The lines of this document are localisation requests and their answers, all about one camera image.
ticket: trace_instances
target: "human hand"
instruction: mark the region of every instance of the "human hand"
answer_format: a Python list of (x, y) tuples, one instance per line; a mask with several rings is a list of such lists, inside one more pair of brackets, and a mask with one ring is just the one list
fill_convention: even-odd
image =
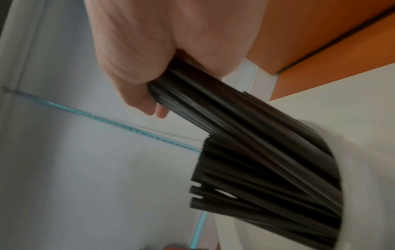
[(126, 104), (164, 118), (146, 83), (176, 55), (214, 77), (247, 55), (262, 0), (86, 0), (99, 64)]

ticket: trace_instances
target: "hand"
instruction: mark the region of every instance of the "hand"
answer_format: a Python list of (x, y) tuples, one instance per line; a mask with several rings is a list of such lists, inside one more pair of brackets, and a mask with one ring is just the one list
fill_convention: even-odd
[(126, 104), (164, 118), (146, 83), (177, 54), (215, 77), (247, 55), (263, 0), (86, 0), (101, 68)]

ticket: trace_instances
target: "bundle of black straws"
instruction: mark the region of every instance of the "bundle of black straws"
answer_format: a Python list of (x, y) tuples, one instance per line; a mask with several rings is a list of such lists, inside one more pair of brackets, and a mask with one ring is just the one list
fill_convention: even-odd
[(337, 164), (321, 137), (247, 93), (174, 59), (148, 84), (164, 107), (204, 129), (191, 207), (243, 220), (314, 249), (342, 221)]

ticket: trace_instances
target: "orange panel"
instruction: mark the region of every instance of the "orange panel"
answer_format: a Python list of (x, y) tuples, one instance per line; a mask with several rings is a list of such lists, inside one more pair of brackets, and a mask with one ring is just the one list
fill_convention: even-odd
[(393, 5), (395, 0), (270, 0), (247, 58), (277, 73)]
[(395, 13), (282, 72), (271, 100), (391, 63), (395, 63)]

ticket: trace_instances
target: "gray wall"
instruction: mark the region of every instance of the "gray wall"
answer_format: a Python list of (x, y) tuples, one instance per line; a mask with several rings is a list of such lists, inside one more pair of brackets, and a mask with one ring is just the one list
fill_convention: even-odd
[[(100, 72), (84, 5), (50, 0), (20, 89), (160, 130), (196, 145), (206, 133), (125, 106)], [(0, 152), (0, 249), (187, 247), (198, 154), (98, 121), (15, 99)], [(218, 242), (209, 216), (199, 244)]]

